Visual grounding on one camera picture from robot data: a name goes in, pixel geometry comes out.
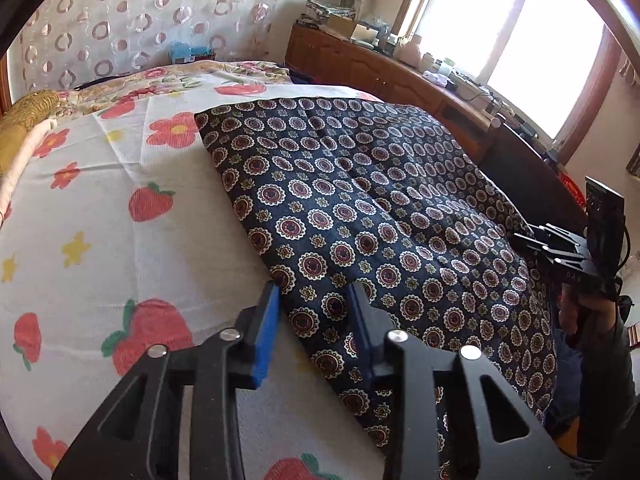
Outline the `person's right hand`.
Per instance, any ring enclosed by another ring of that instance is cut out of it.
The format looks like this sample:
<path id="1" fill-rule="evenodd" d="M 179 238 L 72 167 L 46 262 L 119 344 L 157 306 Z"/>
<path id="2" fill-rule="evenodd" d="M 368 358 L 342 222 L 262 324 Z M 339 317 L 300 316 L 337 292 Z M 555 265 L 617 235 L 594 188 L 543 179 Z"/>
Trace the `person's right hand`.
<path id="1" fill-rule="evenodd" d="M 568 344 L 580 350 L 590 341 L 609 333 L 617 324 L 616 303 L 598 294 L 578 292 L 569 284 L 562 285 L 559 321 Z"/>

